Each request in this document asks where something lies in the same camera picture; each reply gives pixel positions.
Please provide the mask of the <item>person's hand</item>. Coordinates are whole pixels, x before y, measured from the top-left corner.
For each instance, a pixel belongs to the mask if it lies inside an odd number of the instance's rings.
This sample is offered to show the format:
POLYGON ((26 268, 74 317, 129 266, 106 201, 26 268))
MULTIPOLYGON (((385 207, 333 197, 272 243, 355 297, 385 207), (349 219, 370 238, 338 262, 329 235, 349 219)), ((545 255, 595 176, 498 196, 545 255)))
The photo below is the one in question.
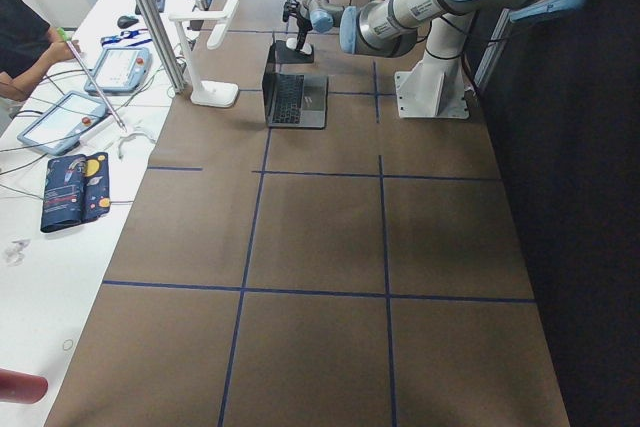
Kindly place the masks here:
POLYGON ((77 41, 72 41, 71 43, 56 41, 49 45, 46 54, 52 63, 73 60, 76 58, 74 52, 78 46, 79 44, 77 41))

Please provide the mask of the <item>person's forearm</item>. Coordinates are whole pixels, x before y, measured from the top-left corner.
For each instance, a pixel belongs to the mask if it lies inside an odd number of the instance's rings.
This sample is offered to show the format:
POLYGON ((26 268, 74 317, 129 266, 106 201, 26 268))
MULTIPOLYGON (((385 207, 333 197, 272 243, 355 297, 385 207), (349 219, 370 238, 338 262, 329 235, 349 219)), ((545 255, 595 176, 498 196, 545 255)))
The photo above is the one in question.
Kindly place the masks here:
POLYGON ((56 63, 53 52, 48 49, 33 66, 17 77, 1 73, 1 96, 14 101, 25 101, 44 78, 45 74, 56 63))

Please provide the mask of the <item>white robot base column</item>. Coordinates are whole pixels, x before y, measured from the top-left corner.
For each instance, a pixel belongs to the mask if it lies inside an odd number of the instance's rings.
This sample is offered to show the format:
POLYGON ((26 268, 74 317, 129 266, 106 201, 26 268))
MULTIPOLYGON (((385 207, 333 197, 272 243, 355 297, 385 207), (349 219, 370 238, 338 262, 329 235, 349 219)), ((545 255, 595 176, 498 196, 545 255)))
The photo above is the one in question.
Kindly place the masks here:
POLYGON ((461 55, 474 14, 445 14, 431 22, 423 58, 394 74, 401 118, 467 119, 461 55))

